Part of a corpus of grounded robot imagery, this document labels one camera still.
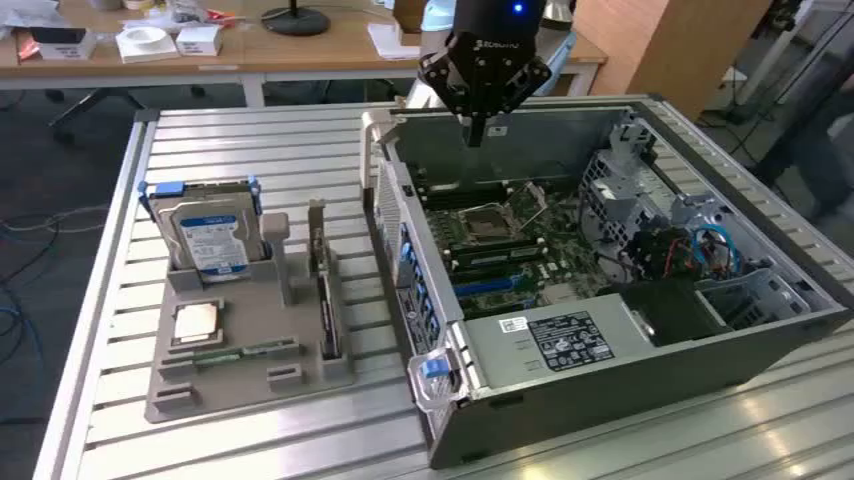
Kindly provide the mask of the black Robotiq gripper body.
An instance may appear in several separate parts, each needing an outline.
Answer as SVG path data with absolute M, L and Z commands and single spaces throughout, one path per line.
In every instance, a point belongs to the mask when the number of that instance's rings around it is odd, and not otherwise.
M 503 59 L 527 61 L 537 54 L 535 37 L 542 19 L 539 1 L 458 1 L 447 52 L 474 90 L 474 107 L 482 114 L 483 87 Z

